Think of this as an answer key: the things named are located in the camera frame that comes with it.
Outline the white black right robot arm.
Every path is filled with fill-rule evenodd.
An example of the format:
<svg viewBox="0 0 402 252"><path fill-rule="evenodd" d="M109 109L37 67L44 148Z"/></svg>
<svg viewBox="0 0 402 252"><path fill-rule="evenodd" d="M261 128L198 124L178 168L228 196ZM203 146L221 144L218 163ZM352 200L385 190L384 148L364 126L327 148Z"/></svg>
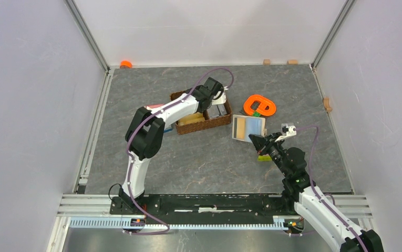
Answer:
<svg viewBox="0 0 402 252"><path fill-rule="evenodd" d="M258 155L268 155L284 175L281 206L288 214L299 214L326 241L333 251L383 251L380 236L363 230L328 200L306 171L305 152L284 149L283 135L250 134Z"/></svg>

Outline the beige leather card holder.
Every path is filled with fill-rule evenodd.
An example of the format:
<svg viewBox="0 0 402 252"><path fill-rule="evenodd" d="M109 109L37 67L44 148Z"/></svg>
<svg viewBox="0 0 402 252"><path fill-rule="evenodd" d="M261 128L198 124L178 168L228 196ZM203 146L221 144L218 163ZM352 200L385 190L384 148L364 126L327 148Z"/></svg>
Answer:
<svg viewBox="0 0 402 252"><path fill-rule="evenodd" d="M249 134L256 134L256 135L266 136L267 129L265 128L265 123L266 123L265 118L234 114L232 116L232 134L231 134L232 139L236 140L233 137L233 119L234 119L234 117L244 117L244 118L246 118L245 140L243 142L251 143L251 140L249 138Z"/></svg>

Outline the gold magnetic stripe card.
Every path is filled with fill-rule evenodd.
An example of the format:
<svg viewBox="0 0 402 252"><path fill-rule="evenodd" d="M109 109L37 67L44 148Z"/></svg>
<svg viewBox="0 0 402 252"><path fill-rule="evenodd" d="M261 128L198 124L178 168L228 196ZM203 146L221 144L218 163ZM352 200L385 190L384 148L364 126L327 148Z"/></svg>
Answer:
<svg viewBox="0 0 402 252"><path fill-rule="evenodd" d="M246 118L244 117L234 117L233 119L233 137L236 140L245 140L245 123Z"/></svg>

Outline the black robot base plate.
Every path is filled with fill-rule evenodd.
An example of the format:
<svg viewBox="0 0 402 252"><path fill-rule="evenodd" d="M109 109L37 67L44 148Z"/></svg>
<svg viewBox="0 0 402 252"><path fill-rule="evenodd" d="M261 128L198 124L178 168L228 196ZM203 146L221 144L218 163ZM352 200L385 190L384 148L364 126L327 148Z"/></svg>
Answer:
<svg viewBox="0 0 402 252"><path fill-rule="evenodd" d="M145 194L129 208L119 196L111 199L111 215L139 215L146 224L231 225L271 224L273 217L299 219L283 209L280 194Z"/></svg>

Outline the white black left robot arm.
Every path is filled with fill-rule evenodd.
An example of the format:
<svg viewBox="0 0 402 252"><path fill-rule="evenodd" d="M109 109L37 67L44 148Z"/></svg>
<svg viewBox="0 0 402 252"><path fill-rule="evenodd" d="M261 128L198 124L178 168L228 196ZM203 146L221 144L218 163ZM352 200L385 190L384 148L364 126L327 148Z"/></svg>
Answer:
<svg viewBox="0 0 402 252"><path fill-rule="evenodd" d="M204 113L213 104L225 103L226 88L209 77L203 85L182 92L179 97L154 109L139 108L127 130L128 168L119 197L130 214L142 210L140 195L145 191L145 177L150 160L159 152L164 130L195 113Z"/></svg>

